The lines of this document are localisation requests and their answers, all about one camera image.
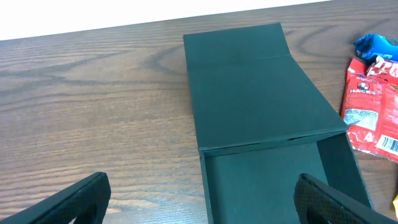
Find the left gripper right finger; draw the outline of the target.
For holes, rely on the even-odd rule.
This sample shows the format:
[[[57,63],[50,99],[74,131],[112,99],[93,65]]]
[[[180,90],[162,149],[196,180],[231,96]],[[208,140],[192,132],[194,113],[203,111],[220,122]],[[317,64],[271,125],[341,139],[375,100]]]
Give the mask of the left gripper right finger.
[[[397,224],[309,174],[300,174],[294,205],[301,224]]]

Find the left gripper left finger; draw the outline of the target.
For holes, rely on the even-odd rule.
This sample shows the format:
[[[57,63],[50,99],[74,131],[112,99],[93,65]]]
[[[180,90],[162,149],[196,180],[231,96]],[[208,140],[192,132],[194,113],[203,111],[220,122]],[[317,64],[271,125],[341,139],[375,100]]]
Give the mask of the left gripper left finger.
[[[107,174],[95,172],[51,197],[1,220],[1,223],[102,224],[110,196]]]

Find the yellow snack bag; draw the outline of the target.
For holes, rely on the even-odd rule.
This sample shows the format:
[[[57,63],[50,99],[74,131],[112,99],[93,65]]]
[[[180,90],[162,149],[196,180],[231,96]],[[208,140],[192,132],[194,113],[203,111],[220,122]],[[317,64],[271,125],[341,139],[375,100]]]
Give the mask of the yellow snack bag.
[[[392,204],[394,206],[394,211],[395,211],[396,218],[398,219],[398,195],[396,195],[396,197],[392,201]]]

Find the black cardboard gift box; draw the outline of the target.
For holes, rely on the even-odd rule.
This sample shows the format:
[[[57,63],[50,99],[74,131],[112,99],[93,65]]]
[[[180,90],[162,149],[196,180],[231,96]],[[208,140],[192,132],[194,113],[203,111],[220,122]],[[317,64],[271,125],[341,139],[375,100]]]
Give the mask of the black cardboard gift box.
[[[372,205],[347,124],[291,56],[279,23],[183,42],[210,223],[298,223],[303,173]]]

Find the red snack bag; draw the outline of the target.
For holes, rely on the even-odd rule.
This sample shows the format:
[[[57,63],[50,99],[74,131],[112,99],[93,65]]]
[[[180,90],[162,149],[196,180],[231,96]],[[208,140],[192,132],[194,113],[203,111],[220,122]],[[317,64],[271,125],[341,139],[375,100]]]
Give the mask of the red snack bag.
[[[397,78],[368,77],[369,67],[352,59],[341,117],[353,149],[397,162]]]

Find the blue Oreo cookie pack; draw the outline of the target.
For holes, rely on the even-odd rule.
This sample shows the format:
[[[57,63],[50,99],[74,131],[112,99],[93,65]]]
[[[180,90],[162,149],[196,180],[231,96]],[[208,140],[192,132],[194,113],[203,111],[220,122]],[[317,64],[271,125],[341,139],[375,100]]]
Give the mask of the blue Oreo cookie pack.
[[[368,34],[353,43],[357,56],[373,62],[377,56],[397,61],[397,37]]]

